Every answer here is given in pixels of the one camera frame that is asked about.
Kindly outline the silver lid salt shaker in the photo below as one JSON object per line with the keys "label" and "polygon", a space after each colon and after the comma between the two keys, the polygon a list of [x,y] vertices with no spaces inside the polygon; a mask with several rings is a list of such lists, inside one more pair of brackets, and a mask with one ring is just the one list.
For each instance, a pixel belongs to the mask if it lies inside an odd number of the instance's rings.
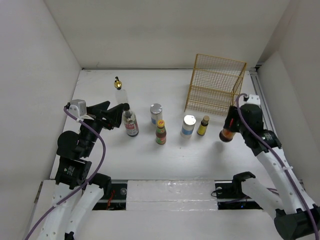
{"label": "silver lid salt shaker", "polygon": [[189,139],[192,136],[196,121],[194,115],[188,114],[184,116],[180,132],[182,137]]}

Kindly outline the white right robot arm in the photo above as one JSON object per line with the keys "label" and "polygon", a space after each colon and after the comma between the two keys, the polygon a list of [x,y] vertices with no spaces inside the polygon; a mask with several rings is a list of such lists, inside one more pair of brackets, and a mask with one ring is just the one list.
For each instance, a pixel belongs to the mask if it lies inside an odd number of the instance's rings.
{"label": "white right robot arm", "polygon": [[230,142],[239,133],[245,145],[268,173],[276,192],[268,190],[249,172],[233,176],[230,190],[237,197],[253,199],[274,222],[284,240],[296,240],[314,234],[319,239],[320,207],[306,193],[288,164],[276,134],[264,129],[259,105],[230,106],[219,137]]}

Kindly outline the silver lid spice shaker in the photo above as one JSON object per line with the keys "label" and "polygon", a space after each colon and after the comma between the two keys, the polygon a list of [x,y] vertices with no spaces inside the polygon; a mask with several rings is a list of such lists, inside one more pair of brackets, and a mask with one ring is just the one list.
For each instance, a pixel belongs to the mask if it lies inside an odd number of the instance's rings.
{"label": "silver lid spice shaker", "polygon": [[150,106],[151,123],[156,126],[159,120],[163,119],[163,107],[159,103],[153,103]]}

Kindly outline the red lid chili sauce jar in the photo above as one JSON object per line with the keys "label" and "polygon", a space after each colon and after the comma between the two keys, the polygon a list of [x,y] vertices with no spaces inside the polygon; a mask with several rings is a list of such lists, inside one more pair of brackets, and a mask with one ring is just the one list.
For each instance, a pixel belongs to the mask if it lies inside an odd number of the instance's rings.
{"label": "red lid chili sauce jar", "polygon": [[235,136],[236,132],[232,132],[226,128],[223,128],[219,133],[219,138],[222,142],[231,142]]}

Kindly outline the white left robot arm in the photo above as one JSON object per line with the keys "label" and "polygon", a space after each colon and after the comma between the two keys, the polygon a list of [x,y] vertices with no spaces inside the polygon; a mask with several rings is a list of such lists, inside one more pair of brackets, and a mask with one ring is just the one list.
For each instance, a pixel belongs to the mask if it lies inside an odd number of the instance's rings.
{"label": "white left robot arm", "polygon": [[111,194],[111,178],[98,172],[107,150],[100,133],[103,129],[121,126],[125,105],[109,106],[109,101],[87,106],[80,99],[64,106],[64,113],[80,124],[79,132],[68,130],[58,137],[59,164],[51,206],[34,224],[26,239],[38,226],[41,226],[39,240],[78,239],[94,206]]}

